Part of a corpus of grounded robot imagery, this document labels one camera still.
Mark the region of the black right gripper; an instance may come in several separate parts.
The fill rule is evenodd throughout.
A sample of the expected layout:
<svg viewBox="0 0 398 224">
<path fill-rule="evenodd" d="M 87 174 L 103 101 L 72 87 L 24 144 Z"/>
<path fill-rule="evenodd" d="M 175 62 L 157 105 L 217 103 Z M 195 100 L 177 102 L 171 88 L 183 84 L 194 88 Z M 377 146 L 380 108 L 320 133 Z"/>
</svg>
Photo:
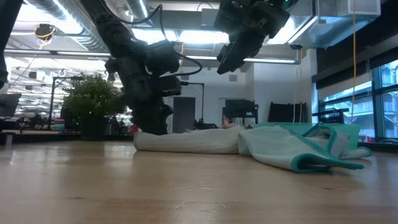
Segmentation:
<svg viewBox="0 0 398 224">
<path fill-rule="evenodd" d="M 282 28 L 281 0 L 225 0 L 214 22 L 214 29 L 229 36 L 217 56 L 217 73 L 234 72 L 244 65 L 244 59 L 255 57 L 266 37 L 272 39 Z"/>
</svg>

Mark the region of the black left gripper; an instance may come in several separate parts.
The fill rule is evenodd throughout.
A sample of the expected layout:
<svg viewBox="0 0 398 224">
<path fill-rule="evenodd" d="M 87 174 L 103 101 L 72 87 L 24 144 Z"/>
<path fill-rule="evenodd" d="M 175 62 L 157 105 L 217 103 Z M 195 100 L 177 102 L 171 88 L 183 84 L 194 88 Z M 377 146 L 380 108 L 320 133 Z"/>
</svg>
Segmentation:
<svg viewBox="0 0 398 224">
<path fill-rule="evenodd" d="M 131 57 L 121 58 L 121 81 L 133 123 L 145 133 L 167 134 L 167 118 L 174 113 L 160 99 L 160 78 L 149 75 L 145 65 Z"/>
</svg>

